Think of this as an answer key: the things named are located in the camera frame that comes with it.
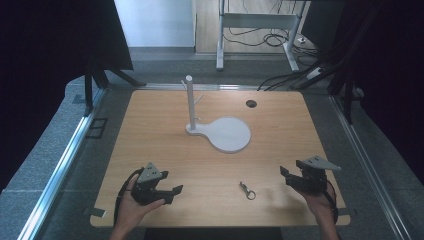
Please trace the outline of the white power strip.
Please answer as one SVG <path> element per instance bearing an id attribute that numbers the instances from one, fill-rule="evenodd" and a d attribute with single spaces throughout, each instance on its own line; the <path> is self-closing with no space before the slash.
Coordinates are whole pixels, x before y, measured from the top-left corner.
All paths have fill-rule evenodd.
<path id="1" fill-rule="evenodd" d="M 310 80 L 310 79 L 320 75 L 322 72 L 323 72 L 323 69 L 320 68 L 320 67 L 317 67 L 307 75 L 307 79 Z"/>

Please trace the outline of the black tripod stand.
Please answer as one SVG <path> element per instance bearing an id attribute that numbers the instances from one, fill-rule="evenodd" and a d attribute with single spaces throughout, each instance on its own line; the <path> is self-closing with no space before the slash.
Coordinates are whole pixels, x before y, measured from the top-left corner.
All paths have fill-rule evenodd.
<path id="1" fill-rule="evenodd" d="M 146 83 L 135 80 L 133 77 L 122 70 L 111 67 L 107 67 L 107 70 L 111 71 L 114 75 L 118 76 L 132 86 L 146 86 Z M 91 61 L 87 64 L 84 75 L 85 116 L 90 115 L 94 109 L 93 84 L 96 84 L 99 89 L 107 89 L 109 87 L 109 80 L 106 76 L 103 66 L 94 61 Z"/>
<path id="2" fill-rule="evenodd" d="M 354 100 L 358 100 L 358 97 L 354 95 L 354 87 L 354 75 L 347 65 L 343 65 L 337 69 L 334 78 L 331 80 L 327 88 L 327 91 L 331 96 L 336 96 L 342 93 L 340 97 L 342 115 L 349 124 L 353 123 L 351 113 L 352 102 Z"/>

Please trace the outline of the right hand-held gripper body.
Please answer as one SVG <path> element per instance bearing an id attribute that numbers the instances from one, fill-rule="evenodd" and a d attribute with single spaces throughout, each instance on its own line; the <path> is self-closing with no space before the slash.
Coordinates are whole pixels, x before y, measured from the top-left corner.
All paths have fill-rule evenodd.
<path id="1" fill-rule="evenodd" d="M 302 181 L 302 184 L 297 188 L 292 188 L 311 195 L 319 195 L 327 189 L 327 170 L 341 171 L 340 166 L 329 162 L 321 156 L 297 160 L 296 166 L 300 169 L 301 175 L 297 176 L 290 173 L 288 177 L 297 176 Z"/>

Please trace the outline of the black curtain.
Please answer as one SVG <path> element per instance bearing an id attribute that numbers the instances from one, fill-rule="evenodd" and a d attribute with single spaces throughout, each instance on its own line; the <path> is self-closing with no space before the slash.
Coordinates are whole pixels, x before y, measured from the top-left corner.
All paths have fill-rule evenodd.
<path id="1" fill-rule="evenodd" d="M 379 11 L 350 65 L 362 107 L 424 185 L 424 0 L 345 0 L 339 28 Z"/>
<path id="2" fill-rule="evenodd" d="M 91 66 L 133 68 L 115 0 L 0 0 L 0 191 Z"/>

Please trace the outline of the aluminium rail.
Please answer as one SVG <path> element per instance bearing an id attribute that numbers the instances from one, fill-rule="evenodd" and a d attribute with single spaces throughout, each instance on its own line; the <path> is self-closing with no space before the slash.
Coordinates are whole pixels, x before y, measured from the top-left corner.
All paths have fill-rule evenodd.
<path id="1" fill-rule="evenodd" d="M 334 108 L 334 111 L 347 135 L 347 138 L 352 145 L 352 148 L 357 156 L 357 159 L 367 177 L 371 188 L 376 195 L 377 201 L 382 208 L 382 211 L 395 235 L 397 240 L 412 240 L 411 235 L 400 216 L 400 213 L 390 197 L 387 188 L 383 184 L 378 175 L 371 159 L 365 150 L 362 141 L 360 140 L 354 126 L 347 120 L 344 115 L 342 104 L 334 97 L 329 96 L 329 101 Z"/>
<path id="2" fill-rule="evenodd" d="M 216 84 L 193 84 L 196 91 L 257 91 L 259 87 L 250 85 L 216 85 Z M 164 84 L 147 83 L 146 86 L 135 87 L 137 90 L 186 90 L 182 83 Z"/>
<path id="3" fill-rule="evenodd" d="M 36 238 L 46 216 L 48 215 L 48 211 L 52 207 L 59 189 L 66 178 L 73 160 L 82 145 L 82 141 L 88 132 L 89 126 L 94 119 L 94 115 L 97 112 L 104 95 L 105 91 L 102 89 L 98 89 L 95 92 L 93 110 L 87 116 L 83 116 L 78 122 L 72 137 L 70 138 L 24 227 L 17 237 L 17 240 L 34 240 Z"/>

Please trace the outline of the person's right hand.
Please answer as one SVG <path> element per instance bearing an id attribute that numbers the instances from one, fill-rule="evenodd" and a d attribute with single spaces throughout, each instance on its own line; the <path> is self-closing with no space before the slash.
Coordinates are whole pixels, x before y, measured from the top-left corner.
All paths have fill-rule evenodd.
<path id="1" fill-rule="evenodd" d="M 331 215 L 334 223 L 337 222 L 338 208 L 336 204 L 336 194 L 333 185 L 327 182 L 327 189 L 319 195 L 311 195 L 299 191 L 299 194 L 305 199 L 309 210 L 315 216 L 329 216 Z"/>

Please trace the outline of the black tape strip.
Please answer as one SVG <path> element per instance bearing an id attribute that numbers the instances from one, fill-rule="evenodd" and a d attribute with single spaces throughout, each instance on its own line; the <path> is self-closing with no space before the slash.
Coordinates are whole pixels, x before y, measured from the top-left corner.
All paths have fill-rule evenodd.
<path id="1" fill-rule="evenodd" d="M 86 207 L 83 210 L 83 214 L 87 215 L 87 216 L 95 216 L 95 217 L 100 217 L 103 218 L 105 215 L 106 211 L 103 209 L 98 209 L 98 208 L 94 208 L 94 207 Z"/>

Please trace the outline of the white metal desk frame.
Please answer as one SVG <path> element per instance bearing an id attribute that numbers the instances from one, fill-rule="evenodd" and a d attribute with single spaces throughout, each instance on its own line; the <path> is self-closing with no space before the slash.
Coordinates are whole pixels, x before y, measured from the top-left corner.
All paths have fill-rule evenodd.
<path id="1" fill-rule="evenodd" d="M 216 70 L 224 69 L 224 29 L 282 29 L 289 33 L 288 41 L 283 44 L 286 59 L 293 72 L 299 71 L 299 66 L 293 55 L 293 47 L 298 29 L 303 17 L 306 2 L 303 1 L 296 14 L 256 14 L 256 13 L 231 13 L 225 11 L 225 0 L 219 0 L 219 34 L 216 49 Z"/>

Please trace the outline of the person's left hand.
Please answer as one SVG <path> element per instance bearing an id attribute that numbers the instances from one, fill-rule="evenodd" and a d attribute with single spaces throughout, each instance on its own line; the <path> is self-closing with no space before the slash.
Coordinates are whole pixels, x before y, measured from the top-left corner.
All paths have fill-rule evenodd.
<path id="1" fill-rule="evenodd" d="M 118 217 L 114 229 L 119 230 L 122 233 L 132 231 L 139 225 L 146 214 L 165 204 L 164 199 L 154 201 L 153 203 L 145 206 L 137 203 L 130 193 L 135 181 L 136 177 L 132 177 L 128 184 L 128 191 L 126 191 L 121 197 Z"/>

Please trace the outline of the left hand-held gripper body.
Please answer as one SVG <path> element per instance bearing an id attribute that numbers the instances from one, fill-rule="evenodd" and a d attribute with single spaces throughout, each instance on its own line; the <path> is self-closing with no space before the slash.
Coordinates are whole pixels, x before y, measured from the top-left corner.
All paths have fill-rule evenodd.
<path id="1" fill-rule="evenodd" d="M 156 189 L 161 180 L 163 180 L 161 171 L 153 163 L 148 163 L 141 169 L 141 173 L 132 187 L 132 197 L 141 205 L 148 205 L 160 199 L 164 199 L 166 204 L 171 204 L 174 197 L 167 197 L 164 195 L 165 190 Z"/>

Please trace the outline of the white peg stand with round base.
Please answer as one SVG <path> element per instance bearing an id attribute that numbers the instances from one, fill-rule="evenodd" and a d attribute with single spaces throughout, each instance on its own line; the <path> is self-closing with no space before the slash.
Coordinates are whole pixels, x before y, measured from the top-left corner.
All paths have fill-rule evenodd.
<path id="1" fill-rule="evenodd" d="M 251 140 L 251 130 L 248 124 L 237 117 L 221 117 L 210 123 L 199 123 L 195 105 L 202 98 L 194 99 L 193 78 L 187 75 L 182 84 L 187 93 L 189 122 L 185 127 L 188 134 L 202 136 L 218 151 L 237 153 L 243 150 Z"/>

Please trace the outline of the dark monitor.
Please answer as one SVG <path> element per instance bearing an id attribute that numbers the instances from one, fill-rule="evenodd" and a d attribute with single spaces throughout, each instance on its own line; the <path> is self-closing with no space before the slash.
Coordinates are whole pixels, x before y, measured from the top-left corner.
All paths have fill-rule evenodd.
<path id="1" fill-rule="evenodd" d="M 344 5 L 344 0 L 311 0 L 301 34 L 320 50 L 330 50 Z"/>

